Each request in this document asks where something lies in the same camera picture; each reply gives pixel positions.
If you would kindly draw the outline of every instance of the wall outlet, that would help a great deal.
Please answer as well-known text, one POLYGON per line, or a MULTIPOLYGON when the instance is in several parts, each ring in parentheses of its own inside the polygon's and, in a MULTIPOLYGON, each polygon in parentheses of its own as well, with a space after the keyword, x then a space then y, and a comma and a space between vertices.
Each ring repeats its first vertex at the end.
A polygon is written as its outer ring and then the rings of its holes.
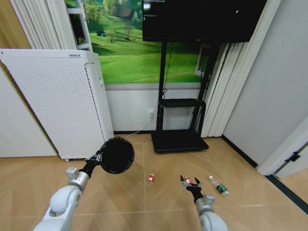
POLYGON ((148 115, 149 115, 150 119, 152 119, 154 117, 154 109, 153 108, 148 109, 148 115))

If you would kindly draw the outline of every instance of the white air purifier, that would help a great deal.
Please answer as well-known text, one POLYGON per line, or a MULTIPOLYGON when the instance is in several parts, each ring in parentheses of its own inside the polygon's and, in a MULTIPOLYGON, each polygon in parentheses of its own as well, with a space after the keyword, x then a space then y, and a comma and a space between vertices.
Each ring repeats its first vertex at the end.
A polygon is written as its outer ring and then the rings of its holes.
POLYGON ((88 157, 114 136, 97 54, 0 49, 0 59, 62 159, 88 157))

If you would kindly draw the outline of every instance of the black floor trim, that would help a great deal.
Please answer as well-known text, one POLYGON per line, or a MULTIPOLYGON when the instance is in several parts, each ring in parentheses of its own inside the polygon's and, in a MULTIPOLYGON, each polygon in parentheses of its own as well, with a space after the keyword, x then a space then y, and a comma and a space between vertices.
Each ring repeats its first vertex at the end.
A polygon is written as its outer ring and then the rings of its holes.
POLYGON ((224 135, 221 136, 221 138, 231 146, 242 158, 244 158, 245 161, 247 161, 252 167, 256 168, 258 164, 251 159, 246 153, 244 153, 239 147, 237 147, 232 141, 230 141, 227 137, 224 135))
POLYGON ((297 196, 294 192, 292 192, 287 186, 281 183, 281 181, 278 180, 273 175, 265 177, 308 215, 308 204, 305 201, 303 201, 299 196, 297 196))
MULTIPOLYGON (((120 135, 120 134, 133 134, 137 131, 114 131, 115 135, 120 135)), ((151 134, 154 132, 154 130, 147 130, 147 131, 140 131, 137 134, 151 134)))

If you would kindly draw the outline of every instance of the television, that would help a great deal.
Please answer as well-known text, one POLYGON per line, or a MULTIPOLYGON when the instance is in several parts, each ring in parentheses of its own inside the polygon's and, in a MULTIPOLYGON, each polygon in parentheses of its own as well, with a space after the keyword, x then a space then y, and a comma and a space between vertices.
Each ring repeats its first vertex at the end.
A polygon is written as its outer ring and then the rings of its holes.
POLYGON ((248 42, 267 0, 144 0, 142 38, 248 42))

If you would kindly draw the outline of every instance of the stand base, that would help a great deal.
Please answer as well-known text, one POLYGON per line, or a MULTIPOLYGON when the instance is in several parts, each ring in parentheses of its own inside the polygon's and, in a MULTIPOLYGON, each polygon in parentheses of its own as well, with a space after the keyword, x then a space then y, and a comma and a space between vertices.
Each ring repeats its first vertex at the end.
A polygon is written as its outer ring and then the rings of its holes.
POLYGON ((157 153, 187 152, 208 149, 207 143, 194 130, 163 130, 152 133, 157 153))

